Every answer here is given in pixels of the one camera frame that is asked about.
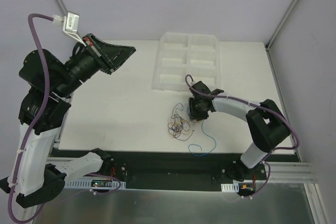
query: gray wall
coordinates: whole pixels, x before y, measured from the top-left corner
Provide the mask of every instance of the gray wall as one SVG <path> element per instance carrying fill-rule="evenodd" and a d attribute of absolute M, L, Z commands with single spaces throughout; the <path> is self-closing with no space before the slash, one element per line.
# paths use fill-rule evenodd
<path fill-rule="evenodd" d="M 59 14 L 53 0 L 0 0 L 0 178 L 12 170 L 18 148 L 21 101 L 29 85 L 18 72 L 26 55 L 35 49 L 27 16 L 30 13 Z M 51 22 L 36 20 L 41 44 L 61 60 L 70 56 L 73 41 Z M 12 223 L 7 214 L 8 196 L 0 191 L 0 223 Z"/>
<path fill-rule="evenodd" d="M 302 0 L 271 49 L 285 106 L 336 223 L 336 0 Z"/>
<path fill-rule="evenodd" d="M 291 0 L 64 0 L 81 28 L 103 39 L 159 39 L 165 32 L 221 41 L 271 37 Z"/>

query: cable clip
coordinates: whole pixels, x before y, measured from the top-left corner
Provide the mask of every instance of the cable clip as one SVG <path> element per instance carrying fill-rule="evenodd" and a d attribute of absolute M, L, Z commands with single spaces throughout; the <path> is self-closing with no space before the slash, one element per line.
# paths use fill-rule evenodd
<path fill-rule="evenodd" d="M 16 185 L 17 185 L 17 183 L 9 183 L 8 187 L 12 188 L 13 186 L 16 186 Z"/>
<path fill-rule="evenodd" d="M 17 153 L 17 154 L 20 154 L 20 153 L 25 152 L 25 151 L 26 151 L 26 148 L 24 148 L 23 150 L 18 149 L 16 153 Z"/>

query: clear plastic tray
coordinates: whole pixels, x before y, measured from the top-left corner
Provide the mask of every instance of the clear plastic tray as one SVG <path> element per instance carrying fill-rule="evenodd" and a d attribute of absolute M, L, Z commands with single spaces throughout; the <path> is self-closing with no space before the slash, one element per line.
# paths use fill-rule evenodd
<path fill-rule="evenodd" d="M 214 35 L 166 33 L 159 42 L 152 88 L 187 91 L 187 73 L 211 90 L 220 88 L 220 60 Z"/>

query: white tabletop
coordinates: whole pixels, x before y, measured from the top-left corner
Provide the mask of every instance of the white tabletop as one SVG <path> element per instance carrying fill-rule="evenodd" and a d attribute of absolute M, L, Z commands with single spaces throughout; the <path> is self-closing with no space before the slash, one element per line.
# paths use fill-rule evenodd
<path fill-rule="evenodd" d="M 173 107 L 188 103 L 191 93 L 152 90 L 158 41 L 107 42 L 134 46 L 137 51 L 112 75 L 98 72 L 75 92 L 59 149 L 188 152 L 194 143 L 210 151 L 214 141 L 202 133 L 200 123 L 192 125 L 195 131 L 185 142 L 168 133 Z M 246 100 L 272 99 L 280 107 L 264 44 L 220 42 L 220 47 L 219 88 Z M 210 113 L 204 131 L 217 140 L 215 153 L 242 153 L 252 142 L 246 122 L 224 113 Z M 291 146 L 290 139 L 280 146 Z"/>

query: tangled wires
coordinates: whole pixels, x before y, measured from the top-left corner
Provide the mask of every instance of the tangled wires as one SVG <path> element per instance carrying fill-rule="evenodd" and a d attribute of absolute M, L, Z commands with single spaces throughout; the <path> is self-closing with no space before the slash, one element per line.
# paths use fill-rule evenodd
<path fill-rule="evenodd" d="M 168 123 L 168 132 L 173 136 L 173 138 L 180 141 L 187 141 L 194 133 L 191 130 L 190 122 L 184 119 L 181 114 L 184 111 L 182 103 L 175 105 L 171 115 L 171 121 Z"/>

